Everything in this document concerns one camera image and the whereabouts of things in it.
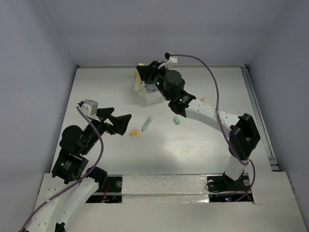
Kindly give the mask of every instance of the white box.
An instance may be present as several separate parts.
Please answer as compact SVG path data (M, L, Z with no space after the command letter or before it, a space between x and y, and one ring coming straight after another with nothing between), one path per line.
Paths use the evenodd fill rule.
M136 83L137 75L138 75L138 71L137 69L134 69L132 71L132 78L133 78L134 86ZM134 88L134 90L137 91L138 95L146 101L146 104L153 104L153 103L165 101L164 97L162 96L162 94L157 88L155 92L149 93L143 82L140 84L139 88Z

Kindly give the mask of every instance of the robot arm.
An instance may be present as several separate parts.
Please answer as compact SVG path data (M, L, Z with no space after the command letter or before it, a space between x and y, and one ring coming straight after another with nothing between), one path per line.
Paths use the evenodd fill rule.
M86 116L93 119L92 124L100 135L105 132L123 135L126 132L131 115L114 117L112 116L114 108L98 109L98 103L91 100L82 101L78 105ZM105 122L106 119L109 119L112 124ZM35 214L25 232L53 232L57 221L69 223L80 206L87 200L85 198L103 185L104 182L100 182L94 175L101 172L98 176L103 181L107 173L101 169L98 171L98 168L90 173L89 178L80 179L88 163L84 155L88 154L97 141L98 136L90 125L84 130L75 125L64 129L59 143L61 151L52 169L50 186L45 196L47 203L45 202L45 206ZM80 180L82 184L78 186L77 182L74 182L77 180ZM76 186L65 191L72 184ZM57 193L60 194L58 197L49 200ZM73 198L67 201L72 193ZM58 218L64 205L68 210L68 216Z
M177 58L166 53L166 59L165 62L153 61L148 66L137 66L136 69L141 80L146 84L155 84L165 100L169 101L171 110L178 115L195 119L221 131L217 118L217 114L219 114L223 130L227 134L231 146L239 158L246 161L260 140L252 116L249 114L236 116L226 112L216 112L215 108L196 100L194 95L184 90L185 81L180 73L168 69L172 64L177 63ZM237 181L243 171L243 165L232 153L224 176L232 181Z

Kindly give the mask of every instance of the white wall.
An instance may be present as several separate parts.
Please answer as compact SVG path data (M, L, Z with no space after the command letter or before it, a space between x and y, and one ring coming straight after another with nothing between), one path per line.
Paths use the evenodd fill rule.
M249 63L284 0L45 0L78 64ZM190 59L179 59L190 63Z
M279 165L309 228L309 0L287 0L250 66Z
M76 70L40 0L0 1L0 230L19 231L56 149Z

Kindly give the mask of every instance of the white tabletop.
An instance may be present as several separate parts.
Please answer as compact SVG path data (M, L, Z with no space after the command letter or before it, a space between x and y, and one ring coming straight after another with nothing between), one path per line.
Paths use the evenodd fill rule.
M186 81L185 90L205 103L215 106L213 80L205 68L178 68ZM219 85L220 110L231 114L248 113L253 108L240 68L212 68ZM145 105L133 90L132 69L78 69L62 125L84 128L87 123L75 109L84 99L98 102L99 108L114 107L114 116L132 114L124 136L103 135L104 153L99 167L109 174L213 174L222 173L230 156L223 136L200 122L179 116L180 125L168 102ZM141 127L148 116L153 120L148 129ZM140 133L130 137L129 132ZM88 166L98 157L99 142L86 156ZM60 147L57 146L54 162ZM258 169L271 171L262 141L251 155Z
M187 92L198 99L205 97L207 104L215 105L214 83L206 69L177 70L186 81ZM240 68L212 70L221 93L220 109L236 115L248 113L254 117ZM133 91L131 71L132 69L78 69L62 131L69 125L81 128L87 125L75 105L84 99L92 99L98 102L99 108L114 107L114 116L132 114L124 136L103 135L104 153L98 166L109 174L221 174L230 156L223 136L200 122L183 117L179 117L180 125L175 125L172 120L174 114L167 102L146 106ZM141 129L148 116L153 116L148 129L130 137L129 132ZM100 145L97 143L86 156L89 159L88 166L95 162L99 150ZM57 146L54 162L59 151L60 147ZM88 203L82 207L67 231L305 232L286 173L271 171L262 141L250 158L256 165L254 204L179 203L178 199L161 199L160 194L151 201L145 196L139 196L118 204ZM252 179L252 168L247 167L246 171ZM42 202L49 181L50 175L45 175L38 203ZM139 181L135 184L134 187L129 185L139 193L152 189L150 182L141 183L140 188Z

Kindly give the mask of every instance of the cable connector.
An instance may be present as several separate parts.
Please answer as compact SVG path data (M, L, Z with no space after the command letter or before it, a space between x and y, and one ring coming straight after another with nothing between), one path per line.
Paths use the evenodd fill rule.
M165 56L165 59L167 59L167 60L168 60L168 59L169 59L169 57L170 57L170 53L169 53L169 52L167 52L167 53L165 53L165 55L164 55L164 56Z
M81 101L80 103L78 103L76 106L82 107L84 101Z

